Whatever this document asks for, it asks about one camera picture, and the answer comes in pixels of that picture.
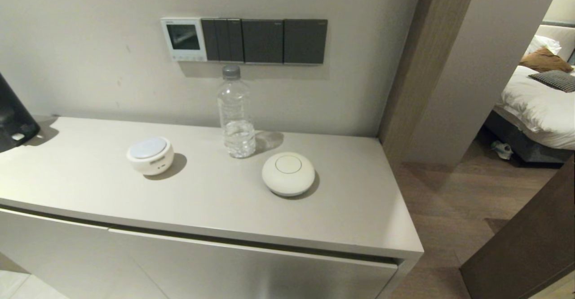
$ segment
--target white pillow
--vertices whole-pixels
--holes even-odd
[[[531,40],[531,43],[529,43],[529,47],[527,48],[527,51],[525,51],[525,54],[528,55],[530,53],[533,53],[541,47],[548,48],[548,50],[553,52],[554,55],[557,55],[557,53],[559,53],[559,50],[561,50],[559,41],[549,39],[548,37],[535,35],[533,37],[533,40]]]

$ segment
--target white countertop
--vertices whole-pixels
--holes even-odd
[[[35,137],[0,153],[1,205],[356,254],[423,253],[376,139],[264,132],[259,142],[281,145],[236,159],[219,128],[68,117],[39,123],[46,142]],[[125,157],[130,145],[154,136],[169,139],[176,152],[174,166],[155,180]],[[265,160],[285,151],[306,156],[318,174],[298,199],[274,195],[261,179]]]

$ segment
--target bottle cap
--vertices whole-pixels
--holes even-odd
[[[221,70],[225,79],[239,79],[240,78],[240,67],[239,66],[224,66]]]

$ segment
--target white wall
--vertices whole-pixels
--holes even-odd
[[[552,0],[471,0],[405,161],[457,164]]]
[[[544,20],[575,23],[575,0],[553,0]]]
[[[172,62],[168,16],[326,18],[323,66],[243,66],[257,129],[374,136],[417,0],[0,0],[0,72],[32,113],[218,125],[221,65]]]

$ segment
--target plaid pillow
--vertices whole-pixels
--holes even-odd
[[[563,92],[575,92],[575,76],[566,74],[562,70],[551,70],[529,76],[551,88]]]

